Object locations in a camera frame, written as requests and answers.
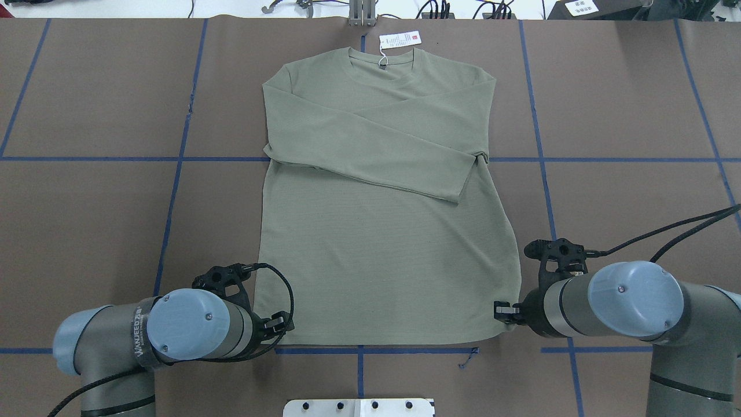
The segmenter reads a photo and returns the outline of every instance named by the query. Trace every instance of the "shirt sleeve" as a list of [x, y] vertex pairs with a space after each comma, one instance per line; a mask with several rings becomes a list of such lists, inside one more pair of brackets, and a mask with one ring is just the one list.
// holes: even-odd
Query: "shirt sleeve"
[[286, 67], [263, 93], [271, 159], [459, 202], [475, 156], [303, 99], [292, 93]]

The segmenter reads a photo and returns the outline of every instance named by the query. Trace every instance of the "metal bracket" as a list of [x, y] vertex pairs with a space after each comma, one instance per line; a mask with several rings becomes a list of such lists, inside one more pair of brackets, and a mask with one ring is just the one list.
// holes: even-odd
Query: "metal bracket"
[[292, 400], [283, 417], [434, 417], [435, 402], [429, 398], [378, 398]]
[[350, 26], [376, 26], [376, 0], [348, 0]]

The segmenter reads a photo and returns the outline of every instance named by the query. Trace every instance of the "blue tape line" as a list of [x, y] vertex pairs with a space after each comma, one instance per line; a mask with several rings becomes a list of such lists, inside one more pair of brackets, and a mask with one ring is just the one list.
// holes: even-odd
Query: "blue tape line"
[[[604, 347], [574, 347], [575, 353], [636, 353], [653, 352], [651, 346], [604, 346]], [[541, 353], [570, 353], [568, 347], [543, 347]]]
[[358, 398], [365, 398], [365, 376], [364, 372], [363, 345], [358, 346]]
[[[679, 20], [674, 20], [674, 31], [677, 32], [677, 41], [679, 42], [679, 51], [682, 53], [682, 61], [685, 64], [685, 70], [687, 71], [687, 78], [690, 81], [690, 86], [692, 87], [692, 94], [695, 96], [695, 102], [697, 102], [697, 109], [700, 111], [700, 116], [702, 117], [702, 123], [705, 125], [705, 132], [708, 134], [708, 139], [710, 140], [710, 146], [713, 148], [713, 155], [715, 156], [715, 162], [718, 164], [718, 170], [720, 171], [720, 176], [723, 180], [723, 186], [725, 187], [725, 193], [728, 195], [728, 200], [731, 202], [732, 206], [736, 205], [736, 199], [734, 198], [734, 193], [731, 190], [731, 186], [728, 184], [728, 176], [725, 175], [725, 169], [723, 168], [723, 162], [720, 159], [720, 152], [718, 152], [718, 146], [715, 143], [715, 137], [713, 136], [713, 131], [710, 129], [710, 122], [708, 121], [708, 116], [705, 114], [705, 106], [702, 105], [702, 100], [700, 99], [700, 93], [697, 91], [697, 85], [695, 85], [694, 76], [692, 76], [692, 69], [690, 69], [690, 63], [687, 60], [687, 53], [685, 51], [685, 43], [682, 40], [682, 31], [679, 28]], [[741, 216], [739, 216], [738, 213], [735, 214], [736, 217], [736, 224], [739, 228], [739, 231], [741, 232]]]
[[[359, 348], [355, 347], [278, 347], [278, 355], [356, 355]], [[469, 354], [470, 347], [363, 347], [364, 355], [451, 355]]]
[[44, 25], [44, 31], [41, 32], [41, 38], [39, 38], [39, 44], [36, 45], [36, 52], [33, 54], [33, 59], [31, 59], [31, 65], [28, 68], [28, 72], [26, 73], [26, 79], [23, 81], [23, 86], [21, 87], [21, 93], [18, 95], [18, 100], [16, 101], [16, 106], [13, 109], [13, 114], [10, 116], [10, 121], [8, 122], [7, 128], [5, 129], [5, 136], [3, 137], [2, 144], [0, 145], [0, 157], [2, 157], [3, 153], [5, 152], [7, 141], [10, 140], [10, 132], [13, 131], [13, 125], [16, 124], [16, 117], [18, 116], [18, 110], [20, 110], [21, 102], [23, 102], [23, 97], [26, 95], [26, 89], [28, 88], [28, 83], [31, 81], [31, 76], [33, 75], [33, 69], [36, 68], [36, 62], [39, 60], [39, 55], [41, 55], [41, 46], [44, 45], [44, 40], [46, 39], [46, 35], [49, 32], [50, 25], [51, 25], [51, 19], [47, 19], [47, 22]]
[[188, 113], [185, 117], [185, 126], [183, 127], [182, 141], [180, 142], [180, 154], [178, 156], [178, 166], [175, 170], [175, 180], [173, 181], [173, 192], [170, 195], [170, 206], [167, 208], [167, 220], [165, 222], [165, 235], [162, 237], [162, 249], [159, 251], [159, 263], [157, 265], [157, 276], [154, 280], [154, 290], [152, 295], [159, 295], [159, 287], [162, 283], [162, 270], [165, 264], [165, 252], [167, 243], [170, 240], [170, 227], [173, 222], [173, 208], [175, 207], [175, 197], [178, 194], [178, 185], [180, 183], [180, 173], [182, 172], [183, 156], [185, 155], [185, 145], [187, 143], [188, 129], [190, 128], [190, 118], [193, 115], [193, 101], [196, 99], [196, 86], [198, 85], [198, 75], [201, 68], [201, 58], [203, 57], [203, 44], [206, 40], [206, 30], [208, 29], [208, 19], [204, 19], [203, 28], [201, 29], [201, 43], [198, 46], [198, 57], [196, 58], [196, 69], [193, 72], [193, 88], [190, 90], [190, 103], [188, 104]]
[[2, 157], [19, 162], [176, 162], [178, 157]]
[[[492, 157], [489, 162], [540, 162], [538, 157]], [[545, 162], [717, 162], [715, 158], [601, 158], [543, 157]], [[20, 162], [270, 162], [269, 157], [0, 157], [0, 161]], [[720, 158], [722, 162], [741, 162], [741, 158]]]
[[0, 355], [51, 355], [44, 347], [0, 347]]
[[535, 129], [535, 143], [538, 146], [538, 162], [540, 162], [540, 177], [543, 181], [543, 191], [545, 192], [545, 207], [548, 210], [548, 225], [551, 227], [551, 239], [556, 240], [556, 224], [554, 222], [554, 211], [551, 206], [551, 190], [548, 188], [548, 176], [545, 173], [545, 158], [543, 156], [543, 144], [540, 140], [540, 125], [538, 123], [538, 113], [535, 110], [535, 94], [533, 93], [533, 80], [530, 75], [530, 62], [528, 60], [528, 46], [525, 42], [525, 26], [522, 20], [519, 23], [519, 40], [522, 45], [522, 61], [525, 63], [525, 77], [528, 80], [528, 94], [530, 95], [530, 110], [533, 117], [533, 127]]
[[416, 355], [420, 353], [426, 353], [429, 355], [450, 355], [450, 354], [464, 354], [468, 355], [471, 353], [470, 347], [440, 347], [440, 348], [429, 348], [429, 347], [400, 347], [400, 348], [365, 348], [365, 354], [367, 355]]
[[[535, 142], [538, 146], [538, 158], [540, 164], [540, 176], [543, 181], [543, 191], [545, 192], [545, 207], [548, 210], [548, 225], [551, 227], [551, 239], [556, 240], [556, 222], [554, 220], [553, 206], [551, 205], [551, 191], [548, 188], [548, 175], [545, 172], [545, 155], [543, 154], [543, 145], [540, 137], [540, 126], [538, 123], [538, 113], [535, 108], [535, 93], [533, 92], [533, 80], [530, 72], [530, 62], [528, 60], [528, 46], [525, 41], [525, 26], [522, 20], [519, 23], [519, 39], [522, 44], [522, 61], [525, 64], [525, 77], [528, 80], [528, 94], [530, 95], [530, 109], [533, 116], [533, 127], [535, 129]], [[571, 376], [574, 380], [574, 394], [576, 395], [576, 410], [579, 417], [584, 417], [584, 404], [582, 403], [582, 388], [579, 384], [579, 370], [576, 368], [576, 353], [574, 352], [574, 341], [568, 338], [569, 360], [571, 362]]]
[[278, 355], [355, 355], [355, 347], [277, 347]]
[[540, 162], [540, 158], [533, 157], [490, 157], [489, 162]]
[[544, 157], [546, 162], [716, 162], [714, 158], [588, 158]]
[[185, 162], [270, 162], [268, 157], [183, 157]]
[[270, 162], [268, 157], [0, 157], [20, 162]]
[[571, 362], [571, 377], [574, 380], [574, 393], [576, 394], [576, 411], [579, 417], [584, 417], [584, 403], [582, 402], [582, 385], [579, 383], [579, 370], [576, 368], [576, 350], [574, 340], [568, 338], [568, 358]]

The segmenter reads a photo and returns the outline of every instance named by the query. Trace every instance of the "black cable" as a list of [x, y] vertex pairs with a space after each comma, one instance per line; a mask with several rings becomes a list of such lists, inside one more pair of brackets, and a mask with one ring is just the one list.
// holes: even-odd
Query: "black cable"
[[95, 387], [99, 387], [103, 384], [106, 384], [107, 382], [115, 381], [119, 378], [124, 378], [125, 376], [129, 375], [135, 375], [138, 373], [146, 372], [144, 368], [134, 368], [132, 370], [128, 370], [126, 372], [117, 373], [115, 375], [107, 376], [105, 378], [99, 379], [98, 381], [91, 382], [88, 385], [85, 385], [84, 387], [80, 388], [79, 390], [75, 391], [74, 393], [69, 394], [65, 399], [62, 400], [59, 404], [57, 404], [56, 407], [54, 407], [53, 410], [51, 410], [51, 413], [47, 417], [54, 417], [57, 414], [59, 414], [60, 411], [62, 411], [62, 408], [67, 406], [73, 399], [77, 398], [81, 394], [90, 391], [91, 389]]
[[667, 243], [666, 245], [664, 245], [651, 258], [652, 259], [651, 262], [655, 262], [655, 260], [659, 259], [659, 257], [661, 257], [663, 254], [665, 254], [666, 251], [668, 251], [669, 249], [671, 249], [672, 246], [676, 245], [680, 241], [684, 240], [687, 237], [690, 237], [691, 235], [699, 232], [700, 230], [703, 230], [704, 228], [708, 227], [709, 225], [711, 225], [711, 224], [713, 224], [713, 223], [715, 223], [715, 222], [717, 222], [719, 220], [725, 219], [726, 217], [728, 217], [728, 216], [730, 216], [730, 215], [738, 212], [739, 210], [741, 210], [741, 204], [736, 204], [735, 206], [724, 208], [723, 210], [713, 211], [712, 213], [702, 214], [700, 216], [695, 216], [695, 217], [691, 217], [689, 219], [680, 220], [678, 222], [675, 222], [675, 223], [672, 223], [670, 225], [664, 226], [664, 227], [662, 227], [660, 229], [653, 230], [653, 231], [651, 231], [649, 233], [641, 234], [639, 237], [634, 237], [633, 239], [630, 239], [627, 242], [621, 243], [618, 246], [615, 246], [614, 248], [612, 248], [612, 249], [610, 249], [608, 251], [595, 251], [595, 250], [592, 250], [592, 249], [587, 249], [585, 251], [585, 255], [586, 255], [586, 257], [603, 257], [603, 256], [612, 255], [613, 253], [619, 251], [620, 249], [625, 248], [628, 245], [632, 245], [633, 243], [636, 243], [636, 242], [638, 242], [640, 240], [644, 240], [647, 237], [654, 236], [655, 234], [666, 232], [669, 229], [674, 229], [675, 227], [683, 226], [683, 225], [685, 225], [687, 223], [693, 223], [693, 222], [696, 222], [698, 220], [710, 219], [710, 220], [708, 220], [708, 221], [706, 221], [704, 223], [701, 223], [701, 224], [693, 227], [690, 230], [687, 230], [685, 233], [682, 233], [681, 235], [675, 237], [672, 241], [670, 241], [669, 243]]
[[481, 5], [479, 6], [479, 8], [476, 9], [476, 12], [473, 14], [473, 17], [471, 18], [471, 20], [474, 20], [476, 18], [476, 16], [479, 15], [479, 10], [481, 10], [481, 8], [484, 7], [487, 4], [491, 4], [491, 14], [493, 15], [494, 14], [494, 11], [496, 10], [496, 3], [494, 3], [493, 1], [482, 1], [481, 2]]
[[473, 17], [471, 18], [471, 20], [475, 19], [476, 16], [479, 15], [479, 11], [481, 10], [481, 8], [487, 4], [491, 4], [491, 16], [487, 17], [487, 19], [497, 19], [500, 12], [504, 14], [504, 13], [507, 13], [507, 10], [510, 10], [510, 13], [512, 13], [512, 9], [509, 8], [509, 4], [512, 4], [512, 1], [510, 1], [507, 4], [507, 3], [504, 3], [504, 1], [500, 3], [496, 3], [495, 1], [484, 0], [481, 2], [481, 5], [479, 6], [479, 8], [476, 9], [476, 12], [473, 14]]
[[719, 214], [716, 217], [711, 218], [710, 220], [706, 220], [699, 225], [693, 227], [692, 229], [687, 230], [686, 232], [680, 234], [679, 236], [675, 237], [674, 239], [670, 240], [669, 243], [662, 246], [661, 249], [659, 249], [658, 252], [654, 256], [651, 257], [649, 262], [656, 262], [659, 260], [659, 258], [666, 253], [669, 249], [671, 249], [674, 245], [678, 244], [679, 242], [683, 241], [684, 239], [692, 236], [693, 234], [703, 230], [704, 228], [708, 227], [709, 225], [719, 222], [726, 217], [732, 216], [736, 214], [739, 210], [741, 210], [741, 204], [736, 204], [735, 206], [727, 208], [722, 214]]
[[427, 0], [426, 3], [424, 3], [420, 8], [419, 12], [417, 13], [417, 16], [415, 16], [415, 19], [419, 19], [419, 17], [422, 15], [422, 11], [427, 7], [427, 5], [430, 5], [430, 17], [432, 17], [432, 4], [435, 4], [437, 6], [437, 0]]
[[255, 264], [256, 269], [261, 268], [268, 268], [269, 270], [273, 271], [278, 275], [278, 277], [283, 281], [285, 284], [285, 288], [288, 290], [288, 298], [290, 299], [290, 308], [288, 311], [288, 319], [286, 320], [286, 328], [281, 332], [281, 334], [278, 335], [275, 341], [268, 345], [268, 347], [264, 348], [263, 350], [253, 353], [251, 355], [246, 356], [238, 356], [235, 358], [226, 358], [226, 359], [201, 359], [200, 361], [204, 362], [219, 362], [219, 363], [229, 363], [229, 362], [242, 362], [242, 361], [248, 361], [250, 359], [257, 358], [258, 356], [262, 356], [265, 353], [270, 352], [275, 346], [280, 343], [281, 339], [283, 339], [283, 336], [288, 332], [288, 324], [290, 324], [293, 321], [293, 289], [291, 288], [290, 284], [288, 283], [288, 280], [281, 274], [281, 272], [276, 269], [275, 266], [270, 265], [269, 263], [256, 263]]

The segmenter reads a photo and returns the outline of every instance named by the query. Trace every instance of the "price tag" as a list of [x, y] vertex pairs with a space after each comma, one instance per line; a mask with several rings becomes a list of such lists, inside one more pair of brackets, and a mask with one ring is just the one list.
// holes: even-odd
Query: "price tag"
[[391, 35], [380, 35], [381, 49], [391, 49], [409, 45], [419, 45], [422, 43], [422, 37], [418, 30], [412, 30], [406, 33], [392, 33]]
[[589, 13], [599, 12], [599, 9], [592, 0], [577, 0], [565, 4], [568, 12], [572, 16], [588, 15]]

